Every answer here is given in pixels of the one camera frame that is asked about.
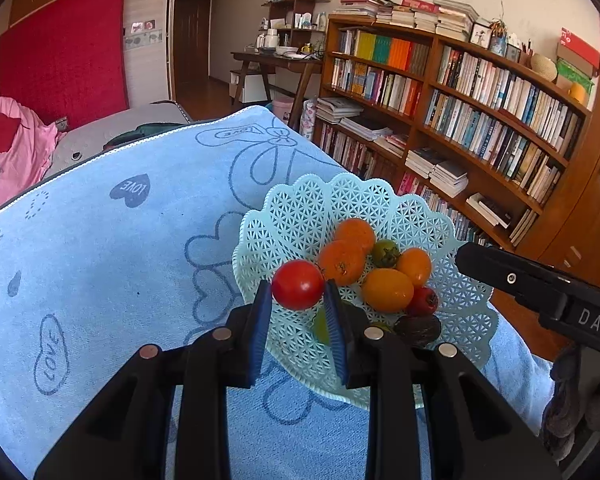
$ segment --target pink trash can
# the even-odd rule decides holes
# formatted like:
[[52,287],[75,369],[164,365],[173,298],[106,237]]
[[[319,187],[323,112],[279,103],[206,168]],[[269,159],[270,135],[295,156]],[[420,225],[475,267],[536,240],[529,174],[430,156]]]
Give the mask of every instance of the pink trash can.
[[288,124],[294,100],[286,95],[279,95],[273,99],[271,105],[273,107],[273,114],[283,123]]

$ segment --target table leg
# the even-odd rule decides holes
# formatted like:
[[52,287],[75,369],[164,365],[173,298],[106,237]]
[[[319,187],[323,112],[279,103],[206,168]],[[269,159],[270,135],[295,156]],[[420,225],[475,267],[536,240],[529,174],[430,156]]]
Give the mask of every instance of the table leg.
[[249,62],[242,62],[242,69],[240,70],[240,78],[238,79],[238,88],[235,89],[235,98],[234,98],[234,112],[237,112],[242,103],[240,102],[240,97],[242,97],[242,92],[244,91],[244,81],[247,79],[247,72],[249,70]]
[[312,65],[306,63],[304,69],[302,69],[302,75],[298,82],[298,90],[296,90],[296,97],[294,98],[294,104],[291,107],[291,113],[289,114],[288,126],[298,131],[300,127],[300,116],[302,115],[302,102],[304,101],[304,92],[309,85],[309,79],[311,79]]
[[269,87],[269,74],[265,72],[265,68],[262,63],[260,65],[260,73],[262,74],[262,85],[264,86],[264,92],[267,94],[267,101],[271,101],[271,88]]

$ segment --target wooden desk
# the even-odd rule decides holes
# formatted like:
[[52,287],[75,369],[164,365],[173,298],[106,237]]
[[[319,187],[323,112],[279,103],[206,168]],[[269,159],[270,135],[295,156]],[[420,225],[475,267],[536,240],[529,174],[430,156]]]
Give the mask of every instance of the wooden desk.
[[302,100],[304,99],[304,92],[309,84],[311,74],[319,74],[322,71],[322,62],[316,59],[289,59],[288,57],[277,56],[275,54],[251,54],[249,52],[232,52],[231,54],[234,56],[236,61],[242,62],[240,79],[238,80],[238,88],[235,89],[234,111],[240,108],[240,97],[242,96],[244,79],[247,77],[250,62],[258,63],[260,65],[262,83],[269,101],[271,101],[271,85],[269,85],[269,79],[267,78],[267,73],[266,70],[264,70],[264,66],[286,68],[291,72],[301,74],[288,122],[288,126],[290,128],[298,131],[300,126],[300,116],[302,114]]

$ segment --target orange tomato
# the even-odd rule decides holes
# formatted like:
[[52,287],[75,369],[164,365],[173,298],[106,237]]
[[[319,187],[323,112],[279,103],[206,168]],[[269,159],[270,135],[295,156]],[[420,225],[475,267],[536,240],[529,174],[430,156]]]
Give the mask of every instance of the orange tomato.
[[374,248],[376,234],[368,222],[362,218],[349,218],[338,224],[333,239],[345,240],[352,245],[358,245],[366,256]]
[[388,314],[409,306],[413,298],[413,283],[395,269],[374,269],[361,287],[362,299],[372,309]]
[[413,286],[423,286],[431,275],[431,258],[427,251],[419,247],[412,247],[400,255],[395,269],[406,274],[411,279]]
[[318,267],[325,280],[333,279],[337,286],[352,285],[365,270],[365,255],[356,245],[334,240],[320,250]]

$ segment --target white mattress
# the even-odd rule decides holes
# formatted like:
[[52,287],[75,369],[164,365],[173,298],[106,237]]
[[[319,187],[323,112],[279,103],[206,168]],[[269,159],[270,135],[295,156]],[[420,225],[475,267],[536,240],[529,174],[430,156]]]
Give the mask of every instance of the white mattress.
[[104,144],[120,134],[135,130],[146,123],[191,122],[187,113],[175,102],[161,101],[130,108],[123,112],[85,124],[66,134],[52,155],[51,167],[46,171],[48,178],[66,170],[102,151]]

